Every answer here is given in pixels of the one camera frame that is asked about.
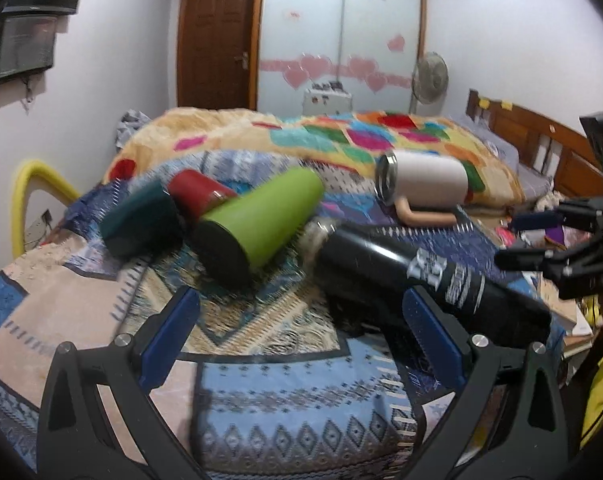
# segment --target yellow hose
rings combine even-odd
[[[13,188],[10,206],[10,239],[13,246],[13,258],[19,258],[24,249],[24,215],[26,213],[26,188],[34,176],[44,179],[69,202],[75,202],[80,194],[64,177],[41,160],[29,160],[21,167]]]

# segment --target sliding wardrobe door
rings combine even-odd
[[[340,80],[354,110],[408,112],[421,0],[345,0]]]
[[[336,79],[344,0],[264,0],[258,111],[302,114],[313,82]]]

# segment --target wooden headboard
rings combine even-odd
[[[474,119],[480,114],[487,117],[493,133],[517,148],[519,161],[528,168],[533,168],[544,136],[560,144],[559,165],[553,176],[558,192],[566,196],[603,195],[601,166],[583,135],[526,108],[483,98],[470,90],[466,115]],[[545,153],[547,159],[550,149]]]

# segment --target wall socket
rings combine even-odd
[[[27,229],[24,230],[24,248],[29,251],[37,247],[44,237],[48,234],[48,228],[51,226],[53,217],[47,209],[35,220]]]

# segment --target wooden door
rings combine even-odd
[[[182,0],[179,106],[248,108],[253,0]]]

